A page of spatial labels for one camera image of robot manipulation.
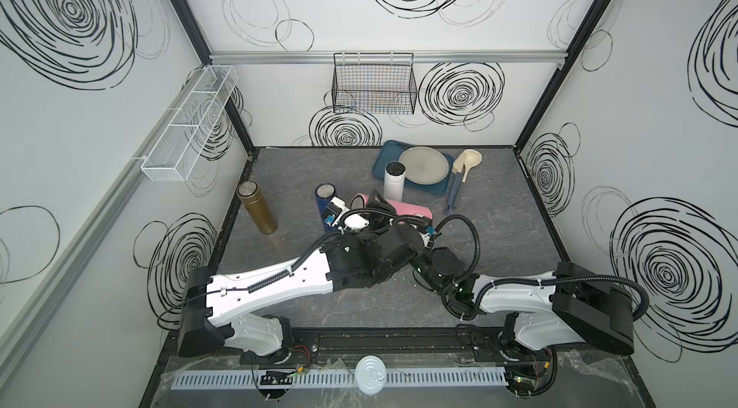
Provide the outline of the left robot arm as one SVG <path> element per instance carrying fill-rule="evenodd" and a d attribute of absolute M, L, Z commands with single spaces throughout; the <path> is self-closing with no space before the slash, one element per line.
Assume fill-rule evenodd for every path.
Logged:
<path fill-rule="evenodd" d="M 330 231 L 295 259 L 244 273 L 193 270 L 184 289 L 178 356 L 232 348 L 285 358 L 293 346 L 288 319 L 261 316 L 259 310 L 302 297 L 371 288 L 424 254 L 434 234 L 432 210 L 387 201 L 378 192 L 362 200 L 357 206 L 332 198 L 321 214 Z"/>

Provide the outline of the pink thermos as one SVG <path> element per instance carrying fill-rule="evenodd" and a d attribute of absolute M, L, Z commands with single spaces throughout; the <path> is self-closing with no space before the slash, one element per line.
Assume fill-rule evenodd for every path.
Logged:
<path fill-rule="evenodd" d="M 370 195 L 355 194 L 353 196 L 349 208 L 350 209 L 361 209 L 361 208 L 374 208 L 391 212 L 399 216 L 413 216 L 421 217 L 432 220 L 432 210 L 425 206 L 417 206 L 416 204 L 406 204 L 405 202 L 398 202 L 394 200 L 386 200 L 380 193 L 373 192 Z"/>

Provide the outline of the gold thermos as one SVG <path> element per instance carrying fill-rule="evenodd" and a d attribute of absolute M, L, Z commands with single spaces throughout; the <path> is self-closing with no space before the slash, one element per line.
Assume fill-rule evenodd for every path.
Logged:
<path fill-rule="evenodd" d="M 278 222 L 267 204 L 259 183 L 244 181 L 238 185 L 236 194 L 260 233 L 270 235 L 278 229 Z"/>

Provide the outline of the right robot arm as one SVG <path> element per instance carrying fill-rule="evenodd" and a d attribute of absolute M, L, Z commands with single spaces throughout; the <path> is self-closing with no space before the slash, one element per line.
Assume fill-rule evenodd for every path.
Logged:
<path fill-rule="evenodd" d="M 502 348 L 521 352 L 586 343 L 631 355 L 633 325 L 650 306 L 648 292 L 637 282 L 596 275 L 572 262 L 531 277 L 472 274 L 461 279 L 465 264 L 449 249 L 437 248 L 411 260 L 411 266 L 461 321 L 505 312 L 497 340 Z"/>

